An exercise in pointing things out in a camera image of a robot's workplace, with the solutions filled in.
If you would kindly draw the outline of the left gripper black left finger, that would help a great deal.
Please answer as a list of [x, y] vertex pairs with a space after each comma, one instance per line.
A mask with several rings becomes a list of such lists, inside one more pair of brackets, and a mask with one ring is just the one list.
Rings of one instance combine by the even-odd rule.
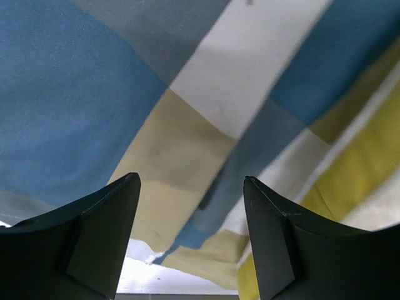
[[131, 172], [1, 228], [2, 299], [114, 299], [139, 201]]

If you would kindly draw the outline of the blue beige plaid pillowcase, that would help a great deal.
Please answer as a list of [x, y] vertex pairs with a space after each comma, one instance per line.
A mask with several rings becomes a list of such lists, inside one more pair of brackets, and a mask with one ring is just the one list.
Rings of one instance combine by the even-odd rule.
[[2, 1], [1, 223], [137, 172], [128, 257], [238, 291], [244, 178], [299, 203], [395, 67], [398, 1]]

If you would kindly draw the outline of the cream pillow with duck patch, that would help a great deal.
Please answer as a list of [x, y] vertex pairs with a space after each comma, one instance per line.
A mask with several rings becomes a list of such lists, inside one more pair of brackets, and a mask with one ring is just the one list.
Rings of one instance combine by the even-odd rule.
[[[399, 226], [398, 67], [315, 170], [301, 201], [294, 203], [365, 231]], [[237, 279], [241, 299], [262, 299], [252, 247]]]

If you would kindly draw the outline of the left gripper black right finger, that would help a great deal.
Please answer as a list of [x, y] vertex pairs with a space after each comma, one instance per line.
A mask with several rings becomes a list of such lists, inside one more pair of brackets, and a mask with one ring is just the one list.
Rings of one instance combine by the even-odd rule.
[[252, 176], [243, 192], [262, 299], [399, 298], [399, 226], [331, 221]]

